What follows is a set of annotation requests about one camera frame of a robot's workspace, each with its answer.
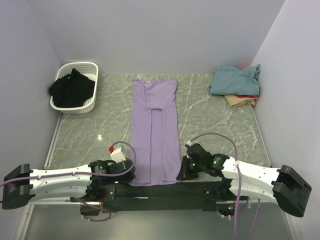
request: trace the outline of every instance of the laundry basket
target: laundry basket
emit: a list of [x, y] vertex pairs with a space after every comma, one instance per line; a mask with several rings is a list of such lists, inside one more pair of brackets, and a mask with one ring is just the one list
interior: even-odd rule
[[67, 74], [71, 74], [72, 69], [76, 69], [79, 73], [82, 75], [85, 75], [89, 79], [95, 82], [94, 84], [94, 90], [93, 90], [93, 96], [89, 99], [87, 99], [83, 106], [79, 107], [70, 107], [70, 108], [64, 108], [64, 107], [57, 107], [54, 104], [54, 99], [51, 96], [50, 99], [50, 105], [55, 110], [59, 110], [64, 114], [85, 114], [90, 112], [92, 109], [94, 109], [95, 102], [96, 102], [96, 95], [97, 95], [97, 84], [98, 84], [98, 66], [93, 62], [72, 62], [68, 63], [66, 65], [63, 65], [56, 76], [56, 80], [59, 78], [64, 77]]

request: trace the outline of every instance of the red cloth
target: red cloth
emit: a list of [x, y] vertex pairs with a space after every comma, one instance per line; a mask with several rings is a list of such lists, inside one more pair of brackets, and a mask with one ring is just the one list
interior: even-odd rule
[[251, 99], [255, 99], [258, 96], [251, 96], [251, 95], [236, 95], [238, 98], [251, 98]]

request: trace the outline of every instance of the beige cloth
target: beige cloth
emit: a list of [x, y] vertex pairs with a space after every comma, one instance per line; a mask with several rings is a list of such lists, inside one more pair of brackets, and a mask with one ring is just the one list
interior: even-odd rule
[[228, 104], [232, 108], [239, 107], [245, 104], [251, 104], [252, 106], [256, 105], [256, 98], [251, 97], [237, 97], [236, 95], [224, 95], [225, 99], [227, 100]]

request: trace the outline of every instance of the gray marble surface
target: gray marble surface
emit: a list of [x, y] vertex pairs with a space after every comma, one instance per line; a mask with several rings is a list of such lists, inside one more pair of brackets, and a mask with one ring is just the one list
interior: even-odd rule
[[[72, 168], [95, 160], [110, 159], [109, 146], [129, 141], [132, 80], [177, 79], [176, 106], [181, 155], [192, 137], [218, 132], [234, 139], [240, 161], [269, 167], [267, 152], [250, 105], [231, 108], [223, 96], [208, 94], [212, 74], [118, 74], [98, 78], [94, 109], [84, 114], [62, 114], [49, 169]], [[199, 142], [207, 151], [234, 156], [232, 145], [219, 136]], [[202, 175], [201, 181], [211, 177]]]

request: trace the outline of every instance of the cable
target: cable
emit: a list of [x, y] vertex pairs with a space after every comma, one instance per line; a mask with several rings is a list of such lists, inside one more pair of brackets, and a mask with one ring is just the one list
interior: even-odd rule
[[233, 148], [234, 148], [234, 160], [235, 160], [235, 166], [238, 171], [238, 178], [239, 178], [239, 187], [238, 187], [238, 192], [236, 195], [235, 209], [234, 209], [234, 239], [237, 240], [238, 239], [238, 210], [239, 210], [239, 201], [240, 201], [240, 194], [241, 194], [241, 187], [242, 187], [242, 175], [241, 175], [240, 168], [238, 166], [238, 164], [239, 164], [238, 163], [238, 149], [237, 149], [235, 142], [231, 138], [229, 138], [225, 135], [222, 135], [220, 133], [217, 133], [217, 132], [206, 132], [206, 133], [200, 134], [200, 135], [192, 138], [190, 140], [190, 142], [193, 142], [194, 140], [196, 140], [202, 136], [205, 136], [205, 135], [217, 135], [217, 136], [223, 137], [223, 138], [229, 140], [229, 142], [232, 143]]
[[239, 211], [238, 217], [239, 217], [241, 214], [244, 213], [245, 209], [248, 207], [248, 203], [249, 203], [249, 198], [245, 201], [245, 204], [244, 204], [243, 208]]
[[248, 240], [250, 240], [251, 235], [252, 235], [252, 233], [254, 231], [259, 209], [260, 209], [260, 198], [258, 198], [258, 206], [256, 207], [255, 216], [254, 216], [254, 219], [253, 219], [253, 222], [252, 222], [252, 226], [251, 226], [251, 230], [250, 230], [250, 233], [249, 233], [249, 236], [248, 236]]
[[[57, 173], [57, 174], [49, 174], [49, 175], [43, 175], [41, 176], [41, 178], [55, 178], [55, 177], [63, 177], [63, 176], [70, 176], [70, 175], [78, 175], [78, 174], [83, 174], [83, 175], [92, 175], [92, 176], [100, 176], [100, 177], [118, 177], [118, 176], [122, 176], [124, 174], [127, 174], [128, 172], [130, 172], [135, 164], [136, 164], [136, 161], [137, 161], [137, 154], [136, 154], [136, 151], [135, 149], [126, 141], [116, 141], [115, 143], [113, 143], [111, 145], [111, 147], [113, 147], [114, 145], [116, 144], [126, 144], [127, 146], [129, 146], [133, 152], [133, 156], [134, 156], [134, 160], [132, 161], [132, 165], [125, 171], [121, 172], [121, 173], [117, 173], [117, 174], [104, 174], [104, 173], [95, 173], [95, 172], [86, 172], [86, 171], [76, 171], [76, 172], [65, 172], [65, 173]], [[25, 177], [17, 177], [17, 178], [13, 178], [13, 179], [10, 179], [10, 180], [7, 180], [7, 181], [4, 181], [3, 183], [0, 184], [0, 187], [6, 185], [6, 184], [10, 184], [10, 183], [13, 183], [13, 182], [17, 182], [17, 181], [23, 181], [23, 180], [31, 180], [31, 179], [39, 179], [38, 176], [25, 176]], [[88, 207], [91, 207], [93, 209], [99, 209], [99, 210], [102, 210], [102, 211], [105, 211], [107, 213], [109, 213], [109, 216], [105, 219], [100, 219], [100, 220], [95, 220], [95, 219], [90, 219], [88, 218], [87, 216], [84, 216], [83, 218], [89, 220], [89, 221], [92, 221], [92, 222], [103, 222], [103, 221], [106, 221], [108, 219], [111, 218], [111, 213], [105, 209], [105, 208], [102, 208], [102, 207], [97, 207], [97, 206], [94, 206], [94, 205], [91, 205], [89, 203], [86, 203], [85, 201], [82, 201], [80, 198], [74, 198], [76, 199], [77, 201], [79, 201], [80, 203], [84, 204], [84, 205], [87, 205]]]
[[91, 218], [89, 218], [87, 216], [83, 216], [84, 219], [87, 219], [90, 222], [104, 222], [104, 221], [107, 221], [107, 220], [109, 220], [111, 218], [111, 212], [109, 212], [106, 208], [91, 205], [89, 203], [86, 203], [85, 201], [82, 201], [80, 198], [76, 198], [75, 197], [74, 199], [77, 200], [78, 202], [90, 207], [90, 208], [98, 209], [98, 210], [101, 210], [102, 212], [107, 212], [109, 214], [109, 216], [104, 218], [104, 219], [91, 219]]

